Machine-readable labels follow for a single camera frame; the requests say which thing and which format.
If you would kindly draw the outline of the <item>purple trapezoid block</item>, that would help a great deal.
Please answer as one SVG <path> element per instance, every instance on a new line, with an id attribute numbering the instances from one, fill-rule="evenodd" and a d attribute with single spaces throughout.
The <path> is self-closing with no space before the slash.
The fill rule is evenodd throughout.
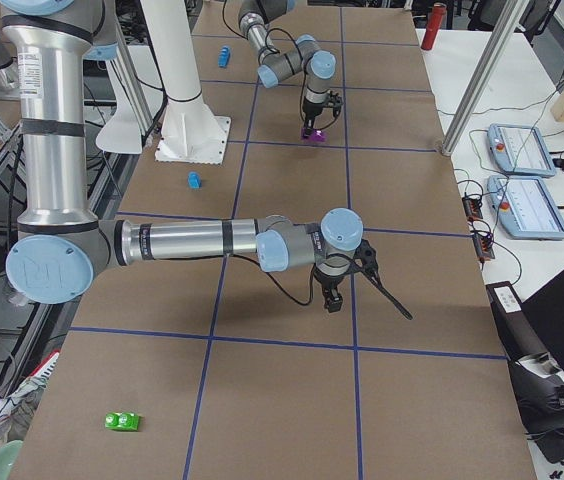
<path id="1" fill-rule="evenodd" d="M 321 129 L 302 127 L 300 133 L 301 139 L 305 142 L 324 143 L 326 141 L 326 133 Z"/>

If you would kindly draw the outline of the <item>blue block far side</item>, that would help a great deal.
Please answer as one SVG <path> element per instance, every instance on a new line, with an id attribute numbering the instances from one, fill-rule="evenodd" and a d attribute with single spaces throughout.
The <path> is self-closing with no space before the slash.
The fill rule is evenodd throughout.
<path id="1" fill-rule="evenodd" d="M 218 67 L 227 68 L 231 58 L 231 48 L 223 45 L 218 54 Z"/>

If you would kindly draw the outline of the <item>orange terminal board lower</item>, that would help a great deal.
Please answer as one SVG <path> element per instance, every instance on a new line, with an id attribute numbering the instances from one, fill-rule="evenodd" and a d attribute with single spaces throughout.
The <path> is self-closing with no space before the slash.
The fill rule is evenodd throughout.
<path id="1" fill-rule="evenodd" d="M 473 232 L 472 241 L 476 256 L 481 263 L 493 260 L 495 258 L 492 247 L 493 242 L 489 234 Z"/>

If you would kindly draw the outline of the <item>orange terminal board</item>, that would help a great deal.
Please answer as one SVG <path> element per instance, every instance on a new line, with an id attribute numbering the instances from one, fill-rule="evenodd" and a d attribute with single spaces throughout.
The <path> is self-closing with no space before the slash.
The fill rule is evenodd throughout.
<path id="1" fill-rule="evenodd" d="M 489 234 L 473 232 L 472 241 L 476 256 L 481 263 L 493 260 L 495 258 L 492 247 L 493 242 Z"/>
<path id="2" fill-rule="evenodd" d="M 480 198 L 464 195 L 462 197 L 462 205 L 468 221 L 473 222 L 483 219 L 482 201 Z"/>

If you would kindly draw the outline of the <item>orange terminal board upper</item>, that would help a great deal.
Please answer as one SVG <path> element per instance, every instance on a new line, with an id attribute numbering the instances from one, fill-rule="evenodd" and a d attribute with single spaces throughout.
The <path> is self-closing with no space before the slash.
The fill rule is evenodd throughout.
<path id="1" fill-rule="evenodd" d="M 462 197 L 462 205 L 468 221 L 473 222 L 483 219 L 482 201 L 480 198 L 464 195 Z"/>

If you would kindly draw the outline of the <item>red cylinder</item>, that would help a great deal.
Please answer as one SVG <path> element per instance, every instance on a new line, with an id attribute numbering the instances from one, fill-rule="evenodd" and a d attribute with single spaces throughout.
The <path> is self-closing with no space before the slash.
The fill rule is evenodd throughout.
<path id="1" fill-rule="evenodd" d="M 428 17 L 424 37 L 420 48 L 424 51 L 433 49 L 437 34 L 442 26 L 442 21 L 446 16 L 447 6 L 443 2 L 435 2 L 432 6 L 431 14 Z"/>

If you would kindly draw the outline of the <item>teach pendant upper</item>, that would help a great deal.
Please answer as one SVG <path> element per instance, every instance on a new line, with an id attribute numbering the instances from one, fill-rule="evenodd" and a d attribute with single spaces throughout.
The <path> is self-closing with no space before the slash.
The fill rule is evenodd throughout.
<path id="1" fill-rule="evenodd" d="M 538 127 L 491 124 L 487 130 L 491 158 L 506 174 L 556 175 L 549 150 Z"/>

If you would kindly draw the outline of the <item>teach pendant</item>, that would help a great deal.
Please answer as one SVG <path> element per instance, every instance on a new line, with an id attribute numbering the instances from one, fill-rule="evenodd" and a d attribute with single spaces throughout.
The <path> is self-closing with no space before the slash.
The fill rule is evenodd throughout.
<path id="1" fill-rule="evenodd" d="M 492 175 L 487 195 L 496 223 L 518 240 L 564 240 L 564 219 L 543 179 Z"/>
<path id="2" fill-rule="evenodd" d="M 549 150 L 538 127 L 491 124 L 487 130 L 491 158 L 506 174 L 556 175 Z"/>

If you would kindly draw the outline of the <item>teach pendant lower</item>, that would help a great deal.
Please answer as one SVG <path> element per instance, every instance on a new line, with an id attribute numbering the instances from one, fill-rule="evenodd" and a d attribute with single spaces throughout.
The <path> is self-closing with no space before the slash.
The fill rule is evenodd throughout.
<path id="1" fill-rule="evenodd" d="M 564 219 L 543 179 L 492 175 L 487 195 L 496 223 L 518 240 L 564 240 Z"/>

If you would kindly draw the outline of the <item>black laptop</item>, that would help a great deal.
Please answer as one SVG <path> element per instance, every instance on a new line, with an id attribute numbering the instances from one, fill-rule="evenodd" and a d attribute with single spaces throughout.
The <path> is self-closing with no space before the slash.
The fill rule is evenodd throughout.
<path id="1" fill-rule="evenodd" d="M 527 300 L 508 282 L 486 287 L 527 435 L 564 460 L 564 270 Z"/>

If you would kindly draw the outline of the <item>green block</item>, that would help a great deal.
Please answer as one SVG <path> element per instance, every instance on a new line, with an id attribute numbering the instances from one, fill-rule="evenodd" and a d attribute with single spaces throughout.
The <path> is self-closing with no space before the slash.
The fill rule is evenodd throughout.
<path id="1" fill-rule="evenodd" d="M 136 432 L 140 420 L 141 416 L 135 412 L 108 412 L 104 417 L 104 427 L 112 431 Z"/>

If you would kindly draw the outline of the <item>pale green bowl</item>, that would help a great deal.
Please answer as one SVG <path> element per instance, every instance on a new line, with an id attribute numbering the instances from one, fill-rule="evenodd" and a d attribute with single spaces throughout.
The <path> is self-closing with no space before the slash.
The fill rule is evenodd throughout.
<path id="1" fill-rule="evenodd" d="M 0 448 L 0 480 L 9 478 L 22 446 L 22 440 L 12 440 Z"/>

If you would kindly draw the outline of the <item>white pedestal column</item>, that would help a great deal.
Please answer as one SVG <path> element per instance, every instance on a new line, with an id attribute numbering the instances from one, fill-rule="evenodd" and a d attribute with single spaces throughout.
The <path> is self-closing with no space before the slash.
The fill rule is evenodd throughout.
<path id="1" fill-rule="evenodd" d="M 185 3 L 146 0 L 141 6 L 168 100 L 155 158 L 222 163 L 231 119 L 214 115 L 203 98 Z"/>

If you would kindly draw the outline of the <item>blue block near pedestal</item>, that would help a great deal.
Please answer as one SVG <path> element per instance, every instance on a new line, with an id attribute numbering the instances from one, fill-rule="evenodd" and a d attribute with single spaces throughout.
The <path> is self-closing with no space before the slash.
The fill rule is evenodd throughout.
<path id="1" fill-rule="evenodd" d="M 187 182 L 188 182 L 188 186 L 191 189 L 200 189 L 201 186 L 202 186 L 201 177 L 195 171 L 191 171 L 191 172 L 188 173 Z"/>

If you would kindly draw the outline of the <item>aluminium frame post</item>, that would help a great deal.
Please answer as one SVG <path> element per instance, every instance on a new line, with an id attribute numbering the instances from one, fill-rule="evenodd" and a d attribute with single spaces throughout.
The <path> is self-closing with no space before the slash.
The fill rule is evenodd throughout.
<path id="1" fill-rule="evenodd" d="M 505 3 L 444 139 L 438 145 L 442 155 L 450 157 L 453 154 L 528 3 L 528 0 L 508 0 Z"/>

